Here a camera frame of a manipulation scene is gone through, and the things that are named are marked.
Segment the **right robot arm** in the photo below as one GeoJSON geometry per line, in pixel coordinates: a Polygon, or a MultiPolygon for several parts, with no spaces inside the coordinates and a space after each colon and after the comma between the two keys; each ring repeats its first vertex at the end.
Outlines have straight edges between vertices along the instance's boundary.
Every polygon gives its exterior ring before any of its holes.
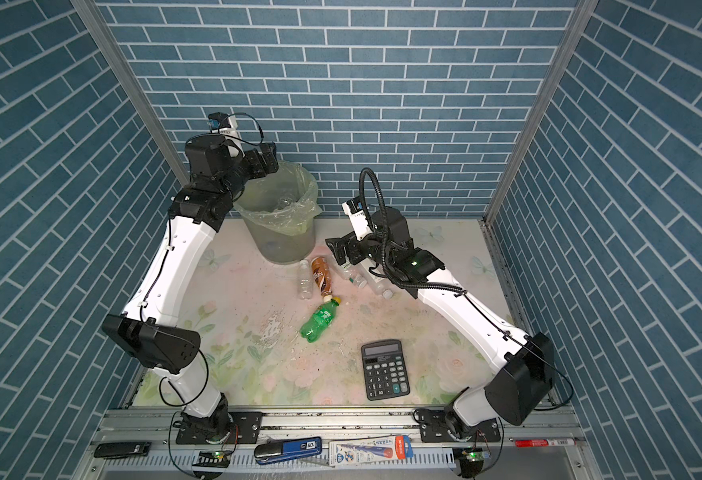
{"type": "Polygon", "coordinates": [[[467,429],[493,418],[522,425],[560,376],[552,340],[501,318],[464,288],[442,260],[416,246],[406,218],[385,203],[372,169],[362,169],[359,194],[343,210],[353,230],[327,240],[336,261],[367,266],[371,274],[439,313],[490,367],[489,381],[465,389],[447,406],[454,435],[463,437],[467,429]]]}

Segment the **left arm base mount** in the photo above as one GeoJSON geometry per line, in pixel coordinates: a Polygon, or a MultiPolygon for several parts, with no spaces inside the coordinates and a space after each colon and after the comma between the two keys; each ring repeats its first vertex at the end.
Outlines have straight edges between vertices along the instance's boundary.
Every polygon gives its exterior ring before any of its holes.
{"type": "Polygon", "coordinates": [[[173,427],[177,429],[178,445],[248,445],[257,443],[262,420],[259,411],[218,409],[207,418],[182,413],[173,427]]]}

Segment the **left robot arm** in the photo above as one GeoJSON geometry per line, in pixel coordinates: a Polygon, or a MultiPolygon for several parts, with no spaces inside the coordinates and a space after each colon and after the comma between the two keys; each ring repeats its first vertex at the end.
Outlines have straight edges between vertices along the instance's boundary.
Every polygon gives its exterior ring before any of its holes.
{"type": "Polygon", "coordinates": [[[120,313],[106,316],[102,329],[175,388],[188,416],[207,419],[221,409],[223,395],[211,384],[200,333],[180,325],[182,299],[247,182],[277,172],[279,165],[274,143],[245,150],[228,132],[195,136],[185,152],[190,181],[170,205],[160,248],[135,295],[120,313]]]}

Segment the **clear ribbed bottle white cap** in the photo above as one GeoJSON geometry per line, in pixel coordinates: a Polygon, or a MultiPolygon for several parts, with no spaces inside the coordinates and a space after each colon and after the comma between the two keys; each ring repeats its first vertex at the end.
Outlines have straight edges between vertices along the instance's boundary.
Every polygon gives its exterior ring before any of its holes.
{"type": "Polygon", "coordinates": [[[311,264],[307,259],[299,262],[298,266],[298,295],[303,300],[309,300],[314,295],[314,279],[311,264]]]}

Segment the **brown Nescafe coffee bottle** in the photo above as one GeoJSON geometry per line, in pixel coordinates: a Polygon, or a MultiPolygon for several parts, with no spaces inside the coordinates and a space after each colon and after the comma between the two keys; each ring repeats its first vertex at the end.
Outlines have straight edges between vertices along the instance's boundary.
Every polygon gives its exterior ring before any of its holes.
{"type": "Polygon", "coordinates": [[[311,261],[314,281],[324,301],[333,297],[332,281],[329,263],[324,256],[317,256],[311,261]]]}

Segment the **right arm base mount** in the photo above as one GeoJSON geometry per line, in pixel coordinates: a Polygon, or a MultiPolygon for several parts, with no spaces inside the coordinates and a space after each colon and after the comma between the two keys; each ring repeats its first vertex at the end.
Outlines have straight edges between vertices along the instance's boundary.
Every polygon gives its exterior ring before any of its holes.
{"type": "Polygon", "coordinates": [[[464,423],[450,408],[437,410],[417,408],[412,412],[424,443],[447,442],[499,442],[501,433],[496,420],[486,420],[470,426],[464,423]]]}

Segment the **green Sprite bottle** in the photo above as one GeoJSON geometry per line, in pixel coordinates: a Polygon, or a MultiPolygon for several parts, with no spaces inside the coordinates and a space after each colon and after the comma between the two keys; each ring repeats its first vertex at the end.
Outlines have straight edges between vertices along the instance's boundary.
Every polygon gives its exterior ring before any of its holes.
{"type": "Polygon", "coordinates": [[[309,343],[316,342],[335,320],[341,303],[342,300],[340,297],[329,297],[302,325],[300,329],[301,337],[306,339],[309,343]]]}

